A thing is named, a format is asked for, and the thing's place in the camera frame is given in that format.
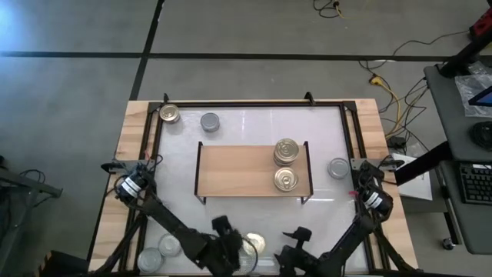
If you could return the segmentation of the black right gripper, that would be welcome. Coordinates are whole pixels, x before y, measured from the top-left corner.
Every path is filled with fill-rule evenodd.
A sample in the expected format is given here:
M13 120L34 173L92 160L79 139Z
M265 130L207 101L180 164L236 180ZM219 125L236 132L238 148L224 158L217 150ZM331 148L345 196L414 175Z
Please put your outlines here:
M309 242L312 231L305 227L297 227L294 232L282 232L283 235L295 239L298 243ZM323 277L319 266L321 257L298 248L285 245L280 254L274 255L279 264L279 277L298 277L296 269L304 271L304 277Z

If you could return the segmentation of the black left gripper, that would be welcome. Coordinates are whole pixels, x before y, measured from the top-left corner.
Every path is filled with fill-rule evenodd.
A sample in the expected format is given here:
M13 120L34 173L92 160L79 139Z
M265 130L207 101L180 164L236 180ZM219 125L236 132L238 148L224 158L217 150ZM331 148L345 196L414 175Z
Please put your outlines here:
M211 274L233 274L241 267L239 252L242 236L238 230L232 230L226 215L212 220L212 229L219 235L204 234L206 246L199 255L199 265Z

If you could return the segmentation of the silver-lidded tuna can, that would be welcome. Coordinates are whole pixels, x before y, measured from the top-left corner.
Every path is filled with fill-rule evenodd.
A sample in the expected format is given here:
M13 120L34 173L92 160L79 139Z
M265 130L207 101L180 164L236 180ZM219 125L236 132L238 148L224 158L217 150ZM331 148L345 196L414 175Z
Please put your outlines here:
M159 239L158 250L164 257L175 257L181 252L181 244L173 235L167 233Z
M327 172L334 179L344 179L350 170L349 162L343 158L334 158L327 165Z
M212 112L204 114L200 123L205 132L216 132L220 128L220 118Z
M146 248L138 256L137 267L143 273L155 273L162 264L164 258L157 248Z

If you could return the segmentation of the white paper sheet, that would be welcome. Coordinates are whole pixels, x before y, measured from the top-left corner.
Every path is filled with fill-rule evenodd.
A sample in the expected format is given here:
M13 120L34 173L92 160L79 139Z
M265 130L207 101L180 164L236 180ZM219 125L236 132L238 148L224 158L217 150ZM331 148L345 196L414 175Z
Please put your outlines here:
M394 160L401 160L404 164L398 169L402 168L404 165L416 160L414 157L410 157L407 155L392 153L392 158ZM411 197L415 199L423 199L432 201L432 191L431 191L431 178L429 172L425 172L422 175L410 180L409 182L404 183L403 185L398 186L400 196Z

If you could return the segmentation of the black desk bar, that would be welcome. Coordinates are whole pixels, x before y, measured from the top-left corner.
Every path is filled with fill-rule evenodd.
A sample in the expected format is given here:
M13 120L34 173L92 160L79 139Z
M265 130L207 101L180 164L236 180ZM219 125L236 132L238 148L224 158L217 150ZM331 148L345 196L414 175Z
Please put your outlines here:
M419 175L434 169L442 161L452 160L453 156L448 142L443 142L421 157L400 167L394 172L397 185L403 185Z

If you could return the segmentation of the black box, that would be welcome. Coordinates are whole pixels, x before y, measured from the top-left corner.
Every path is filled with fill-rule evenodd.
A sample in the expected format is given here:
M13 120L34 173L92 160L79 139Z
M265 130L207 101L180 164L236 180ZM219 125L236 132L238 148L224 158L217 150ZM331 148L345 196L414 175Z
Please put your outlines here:
M35 277L80 276L88 272L88 266L89 263L85 259L64 252L50 251L43 258Z

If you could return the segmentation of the black keyboard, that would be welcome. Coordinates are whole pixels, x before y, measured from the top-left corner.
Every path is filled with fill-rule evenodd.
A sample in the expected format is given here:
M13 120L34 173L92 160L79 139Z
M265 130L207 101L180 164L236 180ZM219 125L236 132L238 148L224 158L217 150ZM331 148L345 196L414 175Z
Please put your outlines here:
M463 203L492 205L492 164L458 164Z

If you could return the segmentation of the grey desk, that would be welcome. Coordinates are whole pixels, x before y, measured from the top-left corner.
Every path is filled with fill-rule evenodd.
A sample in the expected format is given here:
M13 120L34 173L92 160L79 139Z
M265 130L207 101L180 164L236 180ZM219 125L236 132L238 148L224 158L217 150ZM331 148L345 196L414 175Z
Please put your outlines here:
M492 165L492 151L475 145L468 130L487 118L467 117L453 78L443 77L436 65L424 69L440 123L443 126L451 159L440 162L439 179L447 187L449 203L456 218L458 233L467 251L475 255L492 255L492 205L462 202L459 162Z

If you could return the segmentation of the black tripod stand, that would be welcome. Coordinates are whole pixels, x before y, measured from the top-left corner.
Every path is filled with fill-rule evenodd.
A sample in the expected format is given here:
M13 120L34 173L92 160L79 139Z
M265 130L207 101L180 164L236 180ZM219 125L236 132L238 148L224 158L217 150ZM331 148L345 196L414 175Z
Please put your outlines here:
M45 173L40 170L11 172L0 155L0 275L18 247L31 211L49 199L59 198L62 192L47 184Z

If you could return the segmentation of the clear plastic bag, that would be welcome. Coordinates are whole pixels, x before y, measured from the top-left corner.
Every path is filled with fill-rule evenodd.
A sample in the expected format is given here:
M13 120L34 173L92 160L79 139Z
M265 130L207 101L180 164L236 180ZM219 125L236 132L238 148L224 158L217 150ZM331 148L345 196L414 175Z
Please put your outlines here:
M492 106L471 105L469 101L492 86L492 65L477 61L467 65L466 75L454 78L466 117L492 118Z

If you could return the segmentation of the tablet with blue screen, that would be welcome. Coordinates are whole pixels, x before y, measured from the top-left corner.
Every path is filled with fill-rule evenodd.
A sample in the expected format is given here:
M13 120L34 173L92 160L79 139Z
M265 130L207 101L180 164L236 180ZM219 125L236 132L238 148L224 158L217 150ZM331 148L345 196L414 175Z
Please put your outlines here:
M469 105L492 107L492 86L484 89L468 101Z

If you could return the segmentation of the black stand pole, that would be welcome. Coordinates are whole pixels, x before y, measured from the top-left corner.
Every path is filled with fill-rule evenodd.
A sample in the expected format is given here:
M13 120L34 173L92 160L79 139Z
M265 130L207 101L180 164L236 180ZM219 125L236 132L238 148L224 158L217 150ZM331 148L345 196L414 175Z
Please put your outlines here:
M447 63L439 69L445 78L453 78L475 55L479 54L492 42L492 29L478 36L456 55L449 58Z

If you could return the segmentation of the red and black tool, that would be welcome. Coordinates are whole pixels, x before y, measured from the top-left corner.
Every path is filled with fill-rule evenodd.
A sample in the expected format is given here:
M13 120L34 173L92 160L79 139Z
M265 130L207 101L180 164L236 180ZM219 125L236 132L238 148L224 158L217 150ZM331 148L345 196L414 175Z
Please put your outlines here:
M482 14L482 16L469 27L469 33L472 40L481 37L492 28L492 6Z

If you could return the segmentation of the wooden shelf black metal frame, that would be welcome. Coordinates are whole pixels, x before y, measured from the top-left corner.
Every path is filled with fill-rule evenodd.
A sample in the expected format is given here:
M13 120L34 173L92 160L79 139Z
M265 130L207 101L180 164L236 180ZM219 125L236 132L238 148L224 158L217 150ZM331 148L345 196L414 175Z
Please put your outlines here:
M282 192L274 184L279 167L273 145L204 145L198 143L194 195L202 204L209 197L295 197L306 203L314 194L309 144L300 146L291 165L298 184Z

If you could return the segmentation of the black metal table frame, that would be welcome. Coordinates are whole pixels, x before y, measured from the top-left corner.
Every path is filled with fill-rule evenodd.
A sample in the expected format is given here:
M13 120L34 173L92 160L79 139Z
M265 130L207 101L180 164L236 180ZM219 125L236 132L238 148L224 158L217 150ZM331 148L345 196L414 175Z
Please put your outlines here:
M356 158L382 159L389 150L384 138L377 104L372 98L348 99L269 99L269 100L217 100L217 101L177 101L181 108L251 108L251 107L308 107L341 105L343 121L347 123L351 151ZM130 101L127 104L121 133L118 138L114 157L118 161L130 164L147 157L158 147L157 101ZM412 266L417 265L414 247L411 241L401 197L394 184L394 175L388 174L384 190L394 198L396 209L388 222L382 225L396 251ZM126 229L135 219L115 199L104 197L93 239L92 251L88 256L89 270L98 269L110 256L123 238Z

